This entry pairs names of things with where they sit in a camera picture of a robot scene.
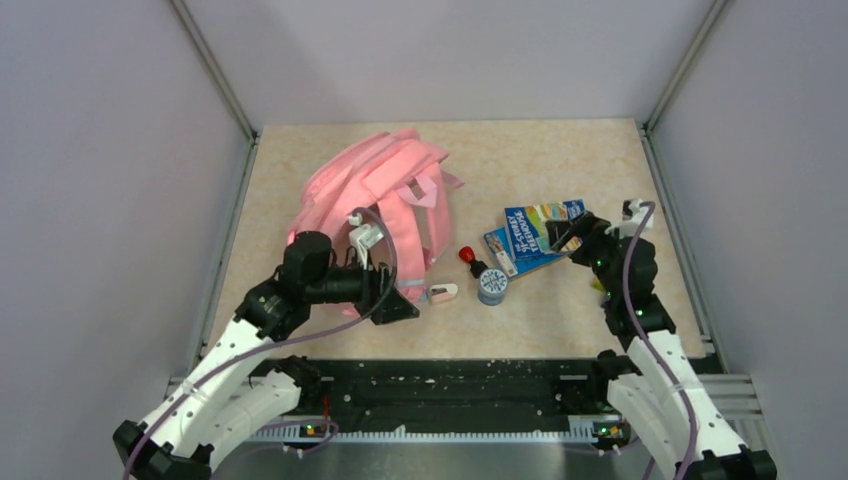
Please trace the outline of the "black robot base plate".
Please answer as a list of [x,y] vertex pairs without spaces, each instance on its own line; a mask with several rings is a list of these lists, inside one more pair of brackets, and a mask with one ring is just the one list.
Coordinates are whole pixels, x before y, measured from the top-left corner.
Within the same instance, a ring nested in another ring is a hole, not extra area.
[[609,381],[635,374],[611,351],[595,359],[322,360],[292,418],[335,421],[344,434],[565,433],[613,413]]

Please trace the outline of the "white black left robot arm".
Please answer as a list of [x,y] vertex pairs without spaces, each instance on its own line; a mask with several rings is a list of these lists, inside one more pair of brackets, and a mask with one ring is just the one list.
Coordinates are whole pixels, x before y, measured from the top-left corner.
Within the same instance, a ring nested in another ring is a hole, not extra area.
[[225,459],[273,418],[319,404],[319,374],[297,357],[285,359],[250,393],[233,395],[273,350],[311,340],[294,337],[315,305],[350,304],[375,324],[416,318],[396,286],[397,249],[389,263],[339,265],[330,238],[299,233],[274,273],[246,294],[224,333],[180,386],[139,421],[113,433],[125,479],[210,479]]

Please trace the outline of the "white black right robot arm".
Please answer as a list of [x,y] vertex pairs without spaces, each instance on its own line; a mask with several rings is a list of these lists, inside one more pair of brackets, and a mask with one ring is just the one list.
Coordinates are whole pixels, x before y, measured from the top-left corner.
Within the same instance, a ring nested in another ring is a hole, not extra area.
[[642,237],[654,207],[633,202],[617,225],[589,211],[546,223],[552,250],[579,242],[569,258],[600,283],[607,326],[624,349],[594,361],[587,400],[621,414],[667,479],[775,479],[769,452],[752,449],[715,405],[654,291],[656,248]]

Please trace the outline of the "pink student backpack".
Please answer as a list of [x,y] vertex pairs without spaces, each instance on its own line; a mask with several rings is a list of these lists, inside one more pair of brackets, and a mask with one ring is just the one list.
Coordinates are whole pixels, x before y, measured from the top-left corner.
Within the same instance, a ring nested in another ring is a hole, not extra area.
[[378,133],[347,147],[303,186],[286,242],[303,231],[335,240],[350,230],[354,209],[374,207],[396,248],[396,286],[408,300],[421,301],[426,273],[452,240],[448,188],[463,185],[442,169],[447,157],[414,129]]

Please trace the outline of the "blue treehouse book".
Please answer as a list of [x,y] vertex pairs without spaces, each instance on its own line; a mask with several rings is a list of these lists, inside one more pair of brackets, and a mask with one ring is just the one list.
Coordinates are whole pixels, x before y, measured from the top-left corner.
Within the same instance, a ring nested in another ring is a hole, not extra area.
[[541,203],[504,209],[505,229],[515,260],[561,257],[576,250],[581,241],[572,238],[559,251],[552,250],[547,222],[570,221],[586,210],[582,199]]

